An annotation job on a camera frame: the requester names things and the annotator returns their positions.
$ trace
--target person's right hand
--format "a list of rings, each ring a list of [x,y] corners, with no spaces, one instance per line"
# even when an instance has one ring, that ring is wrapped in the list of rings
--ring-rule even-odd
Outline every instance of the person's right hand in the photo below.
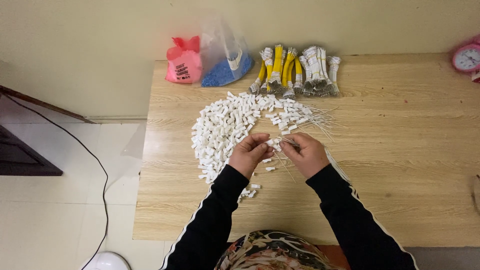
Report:
[[[302,132],[285,135],[285,138],[300,145],[300,149],[297,151],[292,144],[286,141],[280,142],[283,153],[295,164],[303,176],[311,178],[330,164],[324,146],[314,138]]]

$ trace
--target white object on floor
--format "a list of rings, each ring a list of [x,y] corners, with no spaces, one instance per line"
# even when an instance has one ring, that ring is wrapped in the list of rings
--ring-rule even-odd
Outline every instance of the white object on floor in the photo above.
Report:
[[[89,260],[90,258],[78,270],[81,270]],[[130,267],[122,256],[106,251],[97,253],[92,261],[85,266],[84,270],[130,270]]]

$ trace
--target wooden table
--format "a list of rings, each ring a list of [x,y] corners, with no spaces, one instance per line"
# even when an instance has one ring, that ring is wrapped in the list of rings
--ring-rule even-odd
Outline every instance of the wooden table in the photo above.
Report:
[[[453,71],[446,54],[345,56],[338,72],[341,98],[304,98],[335,108],[335,142],[319,129],[361,200],[405,246],[480,246],[480,215],[470,184],[480,172],[480,85]],[[155,65],[138,191],[134,239],[175,240],[208,186],[191,149],[199,111],[227,91],[245,92],[259,65],[243,79],[219,88],[164,80]],[[253,132],[278,134],[262,117]],[[267,172],[260,164],[251,183],[255,198],[233,214],[230,241],[258,229],[280,229],[314,244],[337,244],[318,207],[320,200],[290,167]]]

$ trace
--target black sleeve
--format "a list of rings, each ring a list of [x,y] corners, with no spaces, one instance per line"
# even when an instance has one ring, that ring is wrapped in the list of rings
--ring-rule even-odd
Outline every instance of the black sleeve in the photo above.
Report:
[[[321,199],[320,208],[353,270],[418,269],[413,256],[365,209],[331,164],[306,183]]]
[[[213,269],[225,251],[232,212],[248,183],[245,176],[226,165],[165,256],[161,270]]]

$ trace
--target pile of white connectors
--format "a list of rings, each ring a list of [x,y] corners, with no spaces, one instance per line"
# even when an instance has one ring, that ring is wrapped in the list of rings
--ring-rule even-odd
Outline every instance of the pile of white connectors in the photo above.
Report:
[[[202,169],[200,179],[205,178],[207,184],[211,184],[224,166],[228,164],[229,157],[234,146],[248,136],[249,131],[259,119],[260,112],[268,110],[270,113],[275,108],[283,109],[283,112],[266,114],[273,125],[278,125],[282,135],[290,134],[291,131],[301,128],[301,125],[309,123],[319,126],[322,130],[325,121],[332,121],[332,117],[316,108],[304,106],[291,99],[276,99],[275,95],[251,95],[246,92],[235,96],[228,92],[226,100],[216,101],[200,111],[200,117],[192,129],[192,148],[195,149],[195,158],[200,160],[199,169]],[[281,151],[278,143],[280,139],[274,138],[267,143],[274,151]],[[252,188],[260,188],[260,185],[252,184]],[[255,190],[243,190],[239,197],[253,197]]]

